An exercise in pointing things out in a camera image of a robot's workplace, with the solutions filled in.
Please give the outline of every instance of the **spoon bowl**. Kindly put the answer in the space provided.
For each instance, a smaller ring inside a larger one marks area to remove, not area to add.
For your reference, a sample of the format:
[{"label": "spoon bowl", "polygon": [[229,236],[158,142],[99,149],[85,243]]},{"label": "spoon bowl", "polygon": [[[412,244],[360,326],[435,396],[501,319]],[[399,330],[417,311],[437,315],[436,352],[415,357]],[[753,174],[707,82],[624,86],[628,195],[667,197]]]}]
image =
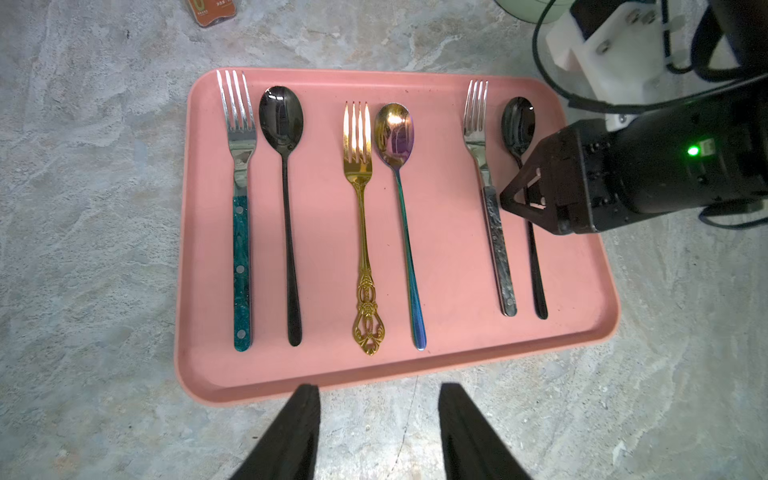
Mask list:
[{"label": "spoon bowl", "polygon": [[301,140],[304,113],[299,98],[289,88],[267,88],[259,103],[259,123],[266,141],[286,157]]},{"label": "spoon bowl", "polygon": [[512,98],[502,114],[504,145],[522,167],[522,156],[531,146],[536,131],[536,113],[533,105],[524,97]]},{"label": "spoon bowl", "polygon": [[384,163],[399,169],[413,151],[413,120],[408,109],[401,104],[386,104],[376,115],[373,126],[376,150]]}]

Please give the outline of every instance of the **black cable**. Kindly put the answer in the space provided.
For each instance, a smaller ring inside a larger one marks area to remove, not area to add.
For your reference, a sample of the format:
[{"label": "black cable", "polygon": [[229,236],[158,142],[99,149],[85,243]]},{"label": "black cable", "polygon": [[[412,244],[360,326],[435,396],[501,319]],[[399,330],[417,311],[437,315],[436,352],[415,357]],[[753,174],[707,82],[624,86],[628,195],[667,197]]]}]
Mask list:
[{"label": "black cable", "polygon": [[675,66],[675,64],[672,62],[672,59],[670,58],[672,56],[672,40],[668,28],[669,21],[669,5],[667,4],[667,0],[661,0],[661,27],[664,29],[664,58],[670,59],[670,62],[667,64],[667,71],[675,75],[686,74],[689,71],[692,71],[694,66],[688,65],[687,67],[679,68]]},{"label": "black cable", "polygon": [[712,7],[707,7],[701,22],[696,28],[694,39],[690,43],[690,65],[696,74],[705,81],[729,81],[745,78],[760,73],[754,67],[739,66],[735,68],[710,68],[712,55],[717,44],[723,37],[723,30],[717,23]]},{"label": "black cable", "polygon": [[675,98],[673,100],[658,101],[653,104],[609,104],[606,101],[594,100],[592,98],[582,97],[571,93],[561,87],[554,79],[547,73],[544,65],[541,63],[541,58],[538,54],[538,33],[541,30],[541,24],[544,23],[544,18],[549,13],[550,8],[557,0],[549,0],[549,3],[541,12],[538,22],[536,22],[536,28],[533,31],[533,62],[536,64],[539,74],[549,87],[557,92],[560,96],[568,100],[568,107],[578,108],[579,110],[593,111],[600,114],[625,114],[625,115],[639,115],[647,111],[659,110],[661,108],[676,107],[678,105],[690,103],[692,101],[699,101],[704,98],[711,97],[713,95],[722,94],[727,91],[731,91],[735,88],[741,88],[745,85],[752,84],[758,81],[768,78],[768,73],[757,75],[756,77],[746,78],[744,80],[734,81],[729,84],[721,85],[719,87],[711,88],[709,90],[700,91],[696,94],[686,95],[684,97]]},{"label": "black cable", "polygon": [[747,230],[754,227],[759,227],[760,225],[768,225],[768,217],[759,218],[757,220],[752,220],[751,222],[744,222],[744,223],[735,223],[734,225],[727,225],[725,223],[715,223],[710,218],[705,215],[705,212],[707,212],[707,209],[701,211],[699,214],[699,220],[701,220],[702,223],[705,223],[706,225],[710,225],[712,227],[717,228],[723,228],[725,230]]}]

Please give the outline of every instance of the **spoon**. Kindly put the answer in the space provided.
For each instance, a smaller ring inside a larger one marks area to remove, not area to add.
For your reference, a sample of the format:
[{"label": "spoon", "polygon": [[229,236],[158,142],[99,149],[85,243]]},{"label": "spoon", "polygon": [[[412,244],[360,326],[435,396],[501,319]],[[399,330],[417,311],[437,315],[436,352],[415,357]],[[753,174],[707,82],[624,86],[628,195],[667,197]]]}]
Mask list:
[{"label": "spoon", "polygon": [[[523,97],[512,98],[502,114],[502,137],[507,150],[515,158],[518,168],[523,168],[522,156],[531,146],[535,129],[536,113],[534,113],[531,102]],[[523,192],[525,203],[531,203],[528,189],[523,189]],[[540,319],[547,319],[549,312],[547,311],[547,300],[544,297],[544,285],[541,283],[541,269],[538,265],[533,223],[526,220],[525,224],[528,228],[528,255],[531,259],[531,281],[533,282],[536,315]]]},{"label": "spoon", "polygon": [[266,141],[283,158],[283,209],[286,223],[286,270],[288,272],[288,341],[301,343],[301,310],[296,264],[293,261],[293,237],[288,201],[288,155],[296,148],[304,128],[304,114],[299,98],[285,87],[267,88],[259,103],[259,123]]},{"label": "spoon", "polygon": [[413,344],[418,350],[427,347],[427,334],[422,318],[422,304],[419,289],[416,287],[416,274],[413,271],[411,240],[408,236],[406,218],[406,200],[402,196],[400,168],[406,164],[413,150],[413,120],[408,109],[401,104],[386,104],[379,110],[373,122],[373,137],[376,150],[384,163],[389,165],[397,180],[397,193],[400,198],[400,216],[402,218],[403,243],[406,247],[406,266],[408,267],[408,303],[411,309],[411,333]]}]

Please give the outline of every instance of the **ornate gold fork handle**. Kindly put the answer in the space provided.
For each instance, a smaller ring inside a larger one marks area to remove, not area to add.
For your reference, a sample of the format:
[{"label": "ornate gold fork handle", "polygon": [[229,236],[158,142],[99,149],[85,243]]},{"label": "ornate gold fork handle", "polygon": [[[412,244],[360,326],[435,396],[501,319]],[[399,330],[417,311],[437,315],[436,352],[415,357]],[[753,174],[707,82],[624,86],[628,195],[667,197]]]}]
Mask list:
[{"label": "ornate gold fork handle", "polygon": [[373,286],[371,264],[368,259],[366,207],[362,195],[366,186],[358,183],[353,185],[360,212],[360,277],[357,283],[357,317],[352,327],[352,335],[363,352],[373,355],[379,351],[379,345],[384,340],[384,323],[376,311],[376,288]]}]

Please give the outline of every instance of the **gray marble floor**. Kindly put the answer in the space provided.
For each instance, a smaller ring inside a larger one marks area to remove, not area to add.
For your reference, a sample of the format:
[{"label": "gray marble floor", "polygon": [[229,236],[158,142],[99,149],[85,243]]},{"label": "gray marble floor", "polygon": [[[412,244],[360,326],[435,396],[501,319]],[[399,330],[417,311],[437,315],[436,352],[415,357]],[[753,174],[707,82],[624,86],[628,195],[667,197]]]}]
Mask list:
[{"label": "gray marble floor", "polygon": [[[284,404],[203,407],[174,376],[185,102],[201,73],[536,75],[532,27],[491,0],[239,3],[207,30],[182,0],[2,6],[0,478],[228,478]],[[445,381],[539,479],[768,478],[768,229],[683,212],[603,238],[615,337],[325,392],[317,478],[443,478]]]}]

